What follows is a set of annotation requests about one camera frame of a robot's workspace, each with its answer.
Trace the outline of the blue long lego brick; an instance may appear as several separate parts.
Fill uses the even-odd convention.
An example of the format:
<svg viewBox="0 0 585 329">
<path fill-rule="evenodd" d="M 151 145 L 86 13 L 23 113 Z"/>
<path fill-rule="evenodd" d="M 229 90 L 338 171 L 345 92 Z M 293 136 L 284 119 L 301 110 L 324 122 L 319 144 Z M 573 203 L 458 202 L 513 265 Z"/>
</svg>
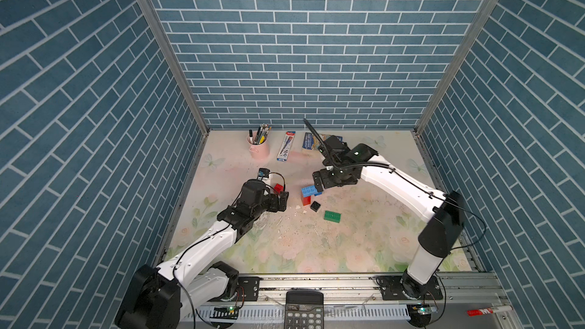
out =
<svg viewBox="0 0 585 329">
<path fill-rule="evenodd" d="M 308 187 L 303 187 L 301 189 L 301 192 L 302 192 L 303 198 L 306 198 L 308 196 L 318 196 L 318 195 L 321 194 L 321 192 L 319 192 L 317 190 L 317 188 L 316 188 L 315 185 L 308 186 Z"/>
</svg>

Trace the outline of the green long lego brick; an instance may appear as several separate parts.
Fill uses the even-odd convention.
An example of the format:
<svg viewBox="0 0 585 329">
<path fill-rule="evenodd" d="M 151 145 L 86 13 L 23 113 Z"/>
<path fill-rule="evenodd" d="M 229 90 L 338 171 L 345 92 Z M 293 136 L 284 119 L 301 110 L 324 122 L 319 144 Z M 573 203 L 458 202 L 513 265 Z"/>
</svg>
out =
<svg viewBox="0 0 585 329">
<path fill-rule="evenodd" d="M 324 212 L 324 220 L 329 221 L 329 222 L 340 223 L 341 222 L 341 214 L 326 210 Z"/>
</svg>

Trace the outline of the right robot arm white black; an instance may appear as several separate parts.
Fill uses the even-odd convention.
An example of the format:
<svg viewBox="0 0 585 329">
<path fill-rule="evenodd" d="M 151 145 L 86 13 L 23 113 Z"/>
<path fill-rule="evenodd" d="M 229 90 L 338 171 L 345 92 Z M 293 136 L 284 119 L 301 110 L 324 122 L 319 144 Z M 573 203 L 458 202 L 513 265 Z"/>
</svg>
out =
<svg viewBox="0 0 585 329">
<path fill-rule="evenodd" d="M 441 263 L 458 241 L 469 212 L 460 193 L 444 193 L 421 183 L 387 161 L 375 149 L 359 144 L 353 149 L 336 136 L 323 140 L 318 134 L 317 149 L 324 168 L 312 174 L 317 191 L 368 182 L 408 207 L 426 223 L 418 236 L 419 247 L 402 275 L 402 291 L 419 299 Z"/>
</svg>

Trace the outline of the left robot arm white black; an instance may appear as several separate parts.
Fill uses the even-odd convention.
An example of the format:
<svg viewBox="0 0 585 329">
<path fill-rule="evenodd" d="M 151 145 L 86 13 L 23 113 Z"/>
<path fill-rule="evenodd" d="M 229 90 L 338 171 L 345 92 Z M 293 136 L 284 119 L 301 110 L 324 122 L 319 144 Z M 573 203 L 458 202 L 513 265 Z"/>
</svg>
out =
<svg viewBox="0 0 585 329">
<path fill-rule="evenodd" d="M 230 299 L 239 271 L 216 258 L 236 244 L 264 213 L 286 210 L 289 194 L 262 179 L 242 185 L 235 201 L 196 242 L 156 267 L 133 275 L 114 323 L 119 328 L 176 328 L 212 299 Z"/>
</svg>

